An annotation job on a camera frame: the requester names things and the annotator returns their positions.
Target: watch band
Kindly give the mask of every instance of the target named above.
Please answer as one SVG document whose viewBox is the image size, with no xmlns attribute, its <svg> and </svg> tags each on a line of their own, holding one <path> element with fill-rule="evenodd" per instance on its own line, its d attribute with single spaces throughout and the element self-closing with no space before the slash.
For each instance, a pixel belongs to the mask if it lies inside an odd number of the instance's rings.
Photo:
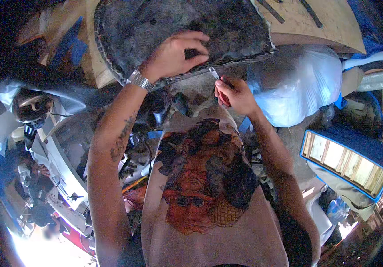
<svg viewBox="0 0 383 267">
<path fill-rule="evenodd" d="M 126 84 L 128 83 L 132 83 L 133 85 L 147 90 L 147 93 L 150 93 L 154 88 L 154 84 L 150 83 L 146 77 L 142 76 L 138 69 L 135 69 L 131 76 L 129 76 L 128 80 L 126 81 Z"/>
</svg>

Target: arm tattoo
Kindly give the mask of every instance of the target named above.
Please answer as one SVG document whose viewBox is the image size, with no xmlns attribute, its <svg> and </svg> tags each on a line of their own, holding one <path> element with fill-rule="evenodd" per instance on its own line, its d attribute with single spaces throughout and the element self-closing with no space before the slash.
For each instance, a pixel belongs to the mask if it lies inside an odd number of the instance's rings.
<svg viewBox="0 0 383 267">
<path fill-rule="evenodd" d="M 116 162 L 123 156 L 123 153 L 125 152 L 125 146 L 124 142 L 126 141 L 127 144 L 127 136 L 130 131 L 132 130 L 132 126 L 135 123 L 136 118 L 136 112 L 134 111 L 132 116 L 129 117 L 129 119 L 125 120 L 125 127 L 123 128 L 120 135 L 116 138 L 116 142 L 114 143 L 114 147 L 111 148 L 110 155 L 113 160 L 113 162 Z"/>
</svg>

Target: white plastic bag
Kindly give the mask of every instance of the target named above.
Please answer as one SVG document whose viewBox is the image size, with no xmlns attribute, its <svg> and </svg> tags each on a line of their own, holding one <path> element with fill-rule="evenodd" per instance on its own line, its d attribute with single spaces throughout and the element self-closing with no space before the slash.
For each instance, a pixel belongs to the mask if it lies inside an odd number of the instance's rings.
<svg viewBox="0 0 383 267">
<path fill-rule="evenodd" d="M 290 127 L 338 99 L 342 65 L 327 46 L 278 49 L 268 60 L 248 66 L 248 86 L 272 125 Z"/>
</svg>

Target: dark hair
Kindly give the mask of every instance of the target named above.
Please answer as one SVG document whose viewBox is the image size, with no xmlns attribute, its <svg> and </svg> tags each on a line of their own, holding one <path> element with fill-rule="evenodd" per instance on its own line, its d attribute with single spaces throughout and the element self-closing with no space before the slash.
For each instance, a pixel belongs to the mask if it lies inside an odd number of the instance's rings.
<svg viewBox="0 0 383 267">
<path fill-rule="evenodd" d="M 53 231 L 50 229 L 50 227 L 45 227 L 45 228 L 43 229 L 43 237 L 44 237 L 46 240 L 50 240 L 53 236 L 54 236 L 54 233 L 53 233 Z"/>
</svg>

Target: wooden pallet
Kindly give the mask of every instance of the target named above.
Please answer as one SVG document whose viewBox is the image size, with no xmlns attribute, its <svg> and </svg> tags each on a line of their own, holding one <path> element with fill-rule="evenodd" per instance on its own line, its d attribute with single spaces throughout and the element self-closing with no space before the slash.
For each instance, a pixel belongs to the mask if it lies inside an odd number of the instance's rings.
<svg viewBox="0 0 383 267">
<path fill-rule="evenodd" d="M 381 166 L 313 132 L 306 132 L 301 156 L 337 174 L 373 198 L 383 188 Z"/>
</svg>

